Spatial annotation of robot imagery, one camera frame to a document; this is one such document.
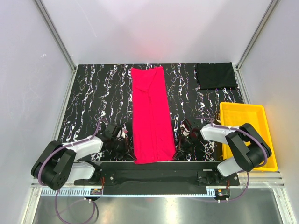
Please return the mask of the pink t shirt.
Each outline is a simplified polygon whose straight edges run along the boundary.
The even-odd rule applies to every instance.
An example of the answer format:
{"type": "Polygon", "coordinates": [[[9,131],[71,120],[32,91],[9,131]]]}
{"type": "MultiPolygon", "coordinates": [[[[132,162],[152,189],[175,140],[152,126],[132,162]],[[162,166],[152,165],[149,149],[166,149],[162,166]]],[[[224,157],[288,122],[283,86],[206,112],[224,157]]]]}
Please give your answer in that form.
{"type": "Polygon", "coordinates": [[[135,164],[171,161],[175,153],[162,67],[131,69],[135,164]]]}

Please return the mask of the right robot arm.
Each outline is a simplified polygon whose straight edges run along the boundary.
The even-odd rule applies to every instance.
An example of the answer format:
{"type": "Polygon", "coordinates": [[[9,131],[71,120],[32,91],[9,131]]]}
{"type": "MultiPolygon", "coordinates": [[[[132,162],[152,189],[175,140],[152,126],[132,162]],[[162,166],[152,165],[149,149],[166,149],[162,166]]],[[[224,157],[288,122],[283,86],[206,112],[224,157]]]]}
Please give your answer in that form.
{"type": "Polygon", "coordinates": [[[272,156],[271,148],[251,124],[231,127],[217,125],[214,119],[210,120],[211,122],[201,123],[184,120],[173,156],[173,160],[177,160],[191,154],[202,140],[216,141],[229,146],[232,156],[219,163],[212,171],[206,172],[204,176],[199,175],[199,184],[218,185],[223,181],[227,182],[231,175],[242,171],[250,172],[267,164],[268,158],[272,156]]]}

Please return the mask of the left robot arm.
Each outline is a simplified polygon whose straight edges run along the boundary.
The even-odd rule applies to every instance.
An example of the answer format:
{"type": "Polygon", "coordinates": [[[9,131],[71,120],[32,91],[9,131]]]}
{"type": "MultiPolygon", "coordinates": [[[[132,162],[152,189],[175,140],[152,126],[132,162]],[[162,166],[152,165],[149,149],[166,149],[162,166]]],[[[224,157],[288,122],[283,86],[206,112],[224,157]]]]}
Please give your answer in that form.
{"type": "Polygon", "coordinates": [[[120,126],[108,124],[103,131],[97,127],[93,135],[75,142],[53,140],[33,165],[31,175],[52,190],[61,189],[67,182],[96,185],[104,181],[99,165],[82,158],[110,150],[115,151],[118,160],[136,161],[126,132],[120,126]]]}

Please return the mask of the left connector block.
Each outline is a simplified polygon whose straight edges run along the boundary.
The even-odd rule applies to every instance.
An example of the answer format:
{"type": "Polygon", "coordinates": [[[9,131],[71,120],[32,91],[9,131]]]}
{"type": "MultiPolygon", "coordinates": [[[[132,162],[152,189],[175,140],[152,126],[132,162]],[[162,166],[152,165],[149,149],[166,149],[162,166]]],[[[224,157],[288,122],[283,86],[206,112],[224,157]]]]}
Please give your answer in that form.
{"type": "Polygon", "coordinates": [[[90,195],[102,195],[102,194],[103,194],[103,187],[90,189],[90,195]]]}

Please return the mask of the connector block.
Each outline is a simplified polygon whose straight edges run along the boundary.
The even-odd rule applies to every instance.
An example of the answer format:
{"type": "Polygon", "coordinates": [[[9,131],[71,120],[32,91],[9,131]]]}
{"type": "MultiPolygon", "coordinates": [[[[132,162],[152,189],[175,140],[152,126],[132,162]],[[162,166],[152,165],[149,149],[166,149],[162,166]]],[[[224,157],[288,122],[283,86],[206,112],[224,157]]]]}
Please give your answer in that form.
{"type": "Polygon", "coordinates": [[[102,195],[102,194],[103,194],[103,187],[90,189],[90,195],[102,195]]]}
{"type": "Polygon", "coordinates": [[[218,189],[217,190],[217,196],[229,198],[230,197],[230,189],[218,189]]]}

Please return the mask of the yellow plastic bin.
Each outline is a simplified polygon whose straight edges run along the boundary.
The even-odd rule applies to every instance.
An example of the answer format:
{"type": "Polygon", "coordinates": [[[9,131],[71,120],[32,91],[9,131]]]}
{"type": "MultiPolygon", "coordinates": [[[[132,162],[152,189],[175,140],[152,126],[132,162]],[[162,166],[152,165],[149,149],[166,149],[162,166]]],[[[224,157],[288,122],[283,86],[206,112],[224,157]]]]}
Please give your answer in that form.
{"type": "Polygon", "coordinates": [[[220,103],[220,122],[223,126],[241,126],[251,124],[270,147],[272,155],[267,164],[254,170],[276,172],[278,165],[273,149],[266,112],[262,105],[241,104],[231,102],[220,103]]]}

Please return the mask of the right connector block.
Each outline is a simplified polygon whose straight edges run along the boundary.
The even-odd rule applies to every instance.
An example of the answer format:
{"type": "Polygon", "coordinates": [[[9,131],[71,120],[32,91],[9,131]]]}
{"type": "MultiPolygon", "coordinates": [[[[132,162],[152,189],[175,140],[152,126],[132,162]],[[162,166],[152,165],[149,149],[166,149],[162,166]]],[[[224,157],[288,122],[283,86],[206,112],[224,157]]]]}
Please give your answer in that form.
{"type": "Polygon", "coordinates": [[[217,196],[229,198],[230,197],[230,189],[218,189],[217,190],[217,196]]]}

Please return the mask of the folded black t shirt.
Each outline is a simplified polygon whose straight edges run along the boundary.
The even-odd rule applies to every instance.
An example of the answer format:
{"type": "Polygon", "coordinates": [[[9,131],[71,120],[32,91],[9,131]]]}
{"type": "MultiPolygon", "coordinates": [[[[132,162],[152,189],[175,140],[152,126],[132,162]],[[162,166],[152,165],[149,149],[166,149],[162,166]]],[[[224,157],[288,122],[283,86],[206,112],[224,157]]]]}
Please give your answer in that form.
{"type": "Polygon", "coordinates": [[[234,68],[229,63],[196,63],[195,71],[202,90],[236,88],[234,68]]]}

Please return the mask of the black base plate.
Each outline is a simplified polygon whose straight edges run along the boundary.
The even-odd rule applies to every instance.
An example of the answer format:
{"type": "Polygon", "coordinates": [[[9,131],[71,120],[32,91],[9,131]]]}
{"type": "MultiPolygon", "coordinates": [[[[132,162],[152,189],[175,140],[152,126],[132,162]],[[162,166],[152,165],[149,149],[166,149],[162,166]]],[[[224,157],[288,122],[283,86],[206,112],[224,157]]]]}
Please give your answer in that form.
{"type": "Polygon", "coordinates": [[[75,185],[103,185],[114,192],[135,193],[154,191],[155,193],[199,193],[211,186],[238,186],[237,174],[228,177],[218,185],[201,185],[197,177],[204,176],[219,164],[217,161],[198,162],[158,162],[136,165],[132,162],[103,162],[99,165],[104,181],[96,185],[75,183],[75,185]]]}

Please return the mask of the right aluminium frame post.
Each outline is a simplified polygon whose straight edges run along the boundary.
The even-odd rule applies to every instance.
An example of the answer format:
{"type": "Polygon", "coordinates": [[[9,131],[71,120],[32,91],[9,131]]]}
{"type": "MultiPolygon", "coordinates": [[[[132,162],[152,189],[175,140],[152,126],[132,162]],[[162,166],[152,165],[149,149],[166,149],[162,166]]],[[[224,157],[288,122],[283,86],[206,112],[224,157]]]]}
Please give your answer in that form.
{"type": "Polygon", "coordinates": [[[274,13],[276,7],[280,3],[280,0],[271,0],[268,7],[266,8],[257,28],[255,29],[249,43],[247,44],[241,58],[239,59],[238,63],[236,64],[237,71],[241,70],[241,67],[245,63],[247,57],[249,56],[251,50],[253,49],[255,43],[257,42],[259,36],[261,35],[262,31],[264,30],[265,26],[267,25],[270,17],[274,13]]]}

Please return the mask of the aluminium frame post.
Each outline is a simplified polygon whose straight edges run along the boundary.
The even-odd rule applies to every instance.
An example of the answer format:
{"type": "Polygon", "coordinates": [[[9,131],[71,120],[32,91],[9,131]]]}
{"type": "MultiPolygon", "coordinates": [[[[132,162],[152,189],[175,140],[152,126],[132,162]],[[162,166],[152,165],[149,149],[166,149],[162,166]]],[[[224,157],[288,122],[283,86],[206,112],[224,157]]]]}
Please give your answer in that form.
{"type": "Polygon", "coordinates": [[[255,29],[249,43],[247,44],[241,58],[239,59],[238,63],[236,64],[237,71],[241,70],[241,67],[245,63],[247,57],[249,56],[251,50],[253,49],[255,43],[257,42],[259,36],[261,35],[262,31],[264,30],[265,26],[267,25],[270,17],[274,13],[276,7],[280,3],[280,0],[271,0],[268,7],[266,8],[257,28],[255,29]]]}
{"type": "Polygon", "coordinates": [[[37,10],[41,14],[44,22],[46,23],[46,26],[48,27],[53,39],[55,40],[59,50],[61,51],[65,61],[67,62],[68,66],[70,67],[71,71],[74,73],[77,66],[75,65],[74,61],[72,60],[66,46],[63,43],[63,40],[61,39],[54,22],[51,19],[51,16],[49,12],[47,11],[44,3],[42,0],[33,0],[34,4],[37,7],[37,10]]]}

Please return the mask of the left aluminium frame post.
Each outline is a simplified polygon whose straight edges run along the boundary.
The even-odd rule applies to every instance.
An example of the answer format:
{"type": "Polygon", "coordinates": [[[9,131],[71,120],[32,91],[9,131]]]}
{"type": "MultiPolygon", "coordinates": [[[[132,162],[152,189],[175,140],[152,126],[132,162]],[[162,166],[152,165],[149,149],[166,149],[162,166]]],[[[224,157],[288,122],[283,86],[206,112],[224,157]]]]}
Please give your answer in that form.
{"type": "Polygon", "coordinates": [[[71,71],[74,73],[77,66],[75,65],[74,61],[72,60],[66,46],[63,43],[63,40],[61,39],[54,22],[51,19],[51,16],[49,12],[47,11],[44,3],[42,0],[33,0],[34,4],[37,7],[37,10],[41,14],[44,22],[46,23],[46,26],[48,27],[53,39],[55,40],[59,50],[61,51],[65,61],[67,62],[68,66],[70,67],[71,71]]]}

